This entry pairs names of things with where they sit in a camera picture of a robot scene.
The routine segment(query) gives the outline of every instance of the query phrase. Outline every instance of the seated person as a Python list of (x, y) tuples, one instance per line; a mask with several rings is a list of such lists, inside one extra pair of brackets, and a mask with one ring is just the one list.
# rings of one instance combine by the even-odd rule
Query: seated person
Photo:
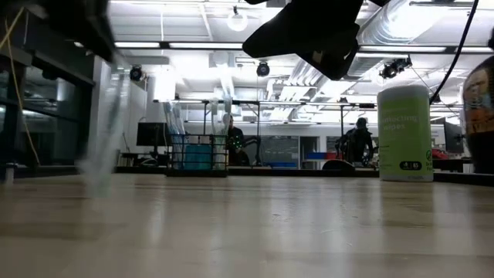
[(365, 146), (369, 148), (368, 158), (372, 160), (374, 147), (372, 145), (372, 133), (367, 129), (367, 120), (359, 118), (355, 128), (348, 131), (340, 139), (340, 148), (343, 152), (343, 159), (350, 163), (363, 162)]
[(226, 139), (226, 147), (228, 149), (228, 164), (232, 166), (249, 166), (249, 156), (242, 150), (244, 144), (244, 133), (240, 128), (233, 126), (233, 116), (225, 114), (223, 123), (228, 123), (228, 134)]

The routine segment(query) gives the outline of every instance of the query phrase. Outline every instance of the table surface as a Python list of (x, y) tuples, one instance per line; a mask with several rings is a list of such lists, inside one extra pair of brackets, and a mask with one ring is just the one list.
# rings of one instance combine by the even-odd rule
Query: table surface
[(0, 276), (488, 277), (494, 189), (373, 178), (17, 180)]

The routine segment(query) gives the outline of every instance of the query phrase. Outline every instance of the black cable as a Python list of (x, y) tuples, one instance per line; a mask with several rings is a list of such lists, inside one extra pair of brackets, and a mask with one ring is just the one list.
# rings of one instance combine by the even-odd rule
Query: black cable
[(463, 50), (463, 46), (465, 45), (466, 37), (469, 34), (470, 26), (472, 25), (472, 22), (473, 22), (473, 17), (475, 15), (475, 12), (477, 11), (477, 6), (479, 6), (479, 0), (474, 0), (473, 5), (472, 5), (472, 10), (470, 11), (469, 19), (466, 21), (466, 26), (465, 26), (465, 30), (463, 31), (462, 39), (460, 40), (460, 44), (458, 45), (458, 49), (456, 50), (455, 58), (453, 59), (453, 62), (451, 64), (451, 66), (449, 67), (449, 70), (446, 73), (445, 78), (441, 82), (441, 85), (439, 85), (439, 87), (435, 91), (434, 95), (431, 97), (431, 99), (429, 99), (429, 105), (432, 105), (435, 98), (439, 95), (439, 92), (441, 92), (442, 88), (445, 86), (446, 82), (448, 81), (449, 76), (451, 76), (453, 70), (455, 69), (456, 63), (458, 62), (458, 59), (460, 58), (460, 55), (462, 54), (462, 50)]

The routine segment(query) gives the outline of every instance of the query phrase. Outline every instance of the ceiling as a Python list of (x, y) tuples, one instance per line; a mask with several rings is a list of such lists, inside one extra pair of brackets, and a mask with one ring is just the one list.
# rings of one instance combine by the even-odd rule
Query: ceiling
[[(481, 0), (480, 9), (475, 14), (474, 22), (466, 41), (467, 46), (484, 46), (494, 26), (494, 5), (492, 0)], [(236, 32), (228, 26), (228, 17), (233, 14), (236, 5), (240, 15), (247, 18), (243, 31)], [(268, 5), (247, 5), (236, 0), (174, 0), (174, 1), (140, 1), (113, 0), (110, 6), (110, 21), (116, 41), (142, 42), (243, 42), (260, 25), (268, 22), (284, 5), (284, 0), (272, 0)], [(378, 12), (373, 4), (363, 6), (357, 23), (366, 31), (372, 28), (367, 21)], [(468, 18), (469, 8), (435, 8), (431, 25), (425, 26), (418, 35), (407, 42), (408, 45), (454, 46), (459, 43)], [(419, 25), (421, 19), (410, 18), (412, 29)], [(176, 71), (176, 90), (181, 99), (208, 99), (215, 88), (225, 85), (225, 71), (213, 62), (214, 50), (123, 50), (123, 54), (132, 57), (166, 56)], [(445, 72), (450, 67), (451, 55), (412, 54), (413, 69), (407, 69), (392, 80), (383, 81), (378, 73), (385, 63), (393, 59), (357, 58), (350, 73), (358, 76), (352, 82), (333, 82), (317, 75), (310, 66), (304, 65), (295, 55), (267, 58), (271, 72), (267, 77), (257, 77), (255, 70), (259, 61), (251, 60), (241, 51), (231, 51), (228, 78), (238, 92), (236, 98), (258, 99), (259, 90), (263, 90), (266, 100), (295, 100), (335, 102), (340, 97), (347, 97), (353, 102), (375, 102), (377, 94), (390, 86), (426, 83), (432, 90), (440, 84)], [(487, 56), (462, 55), (442, 91), (445, 103), (458, 103), (461, 85), (468, 73)], [(312, 79), (298, 89), (284, 90), (293, 81)], [(275, 84), (274, 93), (269, 94), (270, 84)]]

